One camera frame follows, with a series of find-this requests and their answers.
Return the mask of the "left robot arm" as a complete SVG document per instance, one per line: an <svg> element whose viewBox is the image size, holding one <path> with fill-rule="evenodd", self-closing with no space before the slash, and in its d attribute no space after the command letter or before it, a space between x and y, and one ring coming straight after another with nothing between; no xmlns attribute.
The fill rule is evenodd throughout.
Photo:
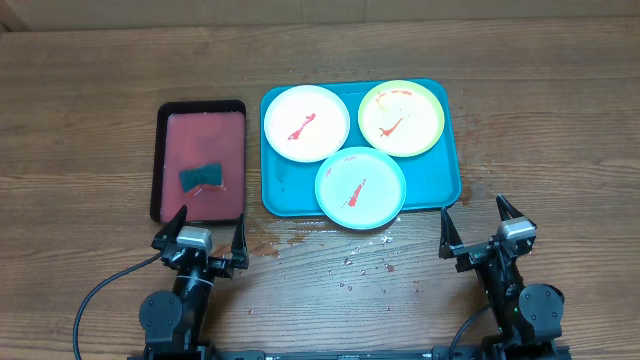
<svg viewBox="0 0 640 360"><path fill-rule="evenodd" d="M176 278L170 291L156 291L140 306L145 359L220 359L215 346L201 338L214 281L249 267L243 216L235 221L229 258L213 256L211 231L189 226L186 217L182 206L152 240L151 247Z"/></svg>

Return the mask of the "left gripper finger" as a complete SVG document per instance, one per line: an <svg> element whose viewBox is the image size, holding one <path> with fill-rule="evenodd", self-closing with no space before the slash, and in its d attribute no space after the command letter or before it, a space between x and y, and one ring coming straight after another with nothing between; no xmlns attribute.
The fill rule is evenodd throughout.
<svg viewBox="0 0 640 360"><path fill-rule="evenodd" d="M231 244L231 265L236 269L249 268L249 251L245 236L245 216L240 215Z"/></svg>
<svg viewBox="0 0 640 360"><path fill-rule="evenodd" d="M156 250L165 250L170 244L177 242L177 237L186 223L188 207L183 205L175 216L166 223L153 237L151 247Z"/></svg>

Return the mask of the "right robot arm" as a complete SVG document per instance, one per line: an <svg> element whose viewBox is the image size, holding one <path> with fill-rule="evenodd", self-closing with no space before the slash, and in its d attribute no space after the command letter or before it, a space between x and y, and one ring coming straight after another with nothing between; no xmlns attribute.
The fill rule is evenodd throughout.
<svg viewBox="0 0 640 360"><path fill-rule="evenodd" d="M496 198L501 222L484 243L463 244L448 211L440 210L439 256L455 259L456 271L473 270L488 303L459 328L447 350L450 359L569 359L567 347L558 348L565 297L550 284L524 283L517 259L531 252L537 225L517 210L504 196ZM484 337L470 350L457 345L478 317L490 310L499 333Z"/></svg>

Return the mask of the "green scrubbing sponge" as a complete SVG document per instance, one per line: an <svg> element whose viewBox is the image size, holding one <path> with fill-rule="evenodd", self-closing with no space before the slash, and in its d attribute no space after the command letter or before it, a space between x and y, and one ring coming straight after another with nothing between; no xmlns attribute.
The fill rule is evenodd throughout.
<svg viewBox="0 0 640 360"><path fill-rule="evenodd" d="M223 171L220 163L206 164L179 172L180 185L184 193L192 193L206 187L223 186Z"/></svg>

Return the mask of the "light blue plate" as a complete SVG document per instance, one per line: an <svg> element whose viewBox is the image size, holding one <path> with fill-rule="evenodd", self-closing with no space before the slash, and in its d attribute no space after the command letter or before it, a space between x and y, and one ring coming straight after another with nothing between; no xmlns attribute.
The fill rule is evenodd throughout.
<svg viewBox="0 0 640 360"><path fill-rule="evenodd" d="M404 206L403 171L389 155L370 147L349 147L327 158L315 178L315 196L333 222L371 230L393 220Z"/></svg>

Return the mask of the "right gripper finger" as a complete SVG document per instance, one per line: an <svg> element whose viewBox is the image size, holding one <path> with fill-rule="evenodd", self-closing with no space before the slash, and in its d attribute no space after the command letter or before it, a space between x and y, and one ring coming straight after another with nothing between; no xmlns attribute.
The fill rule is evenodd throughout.
<svg viewBox="0 0 640 360"><path fill-rule="evenodd" d="M523 217L523 214L519 210L517 210L502 194L499 194L496 197L496 204L502 221Z"/></svg>
<svg viewBox="0 0 640 360"><path fill-rule="evenodd" d="M440 220L439 257L443 259L456 257L464 245L446 208L440 210Z"/></svg>

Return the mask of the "white plate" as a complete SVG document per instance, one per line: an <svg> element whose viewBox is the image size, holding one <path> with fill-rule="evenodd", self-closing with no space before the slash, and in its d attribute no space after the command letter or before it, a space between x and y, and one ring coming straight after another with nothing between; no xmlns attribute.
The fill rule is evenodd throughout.
<svg viewBox="0 0 640 360"><path fill-rule="evenodd" d="M343 100L317 85L286 89L267 106L263 129L271 147L286 159L311 163L337 152L350 131Z"/></svg>

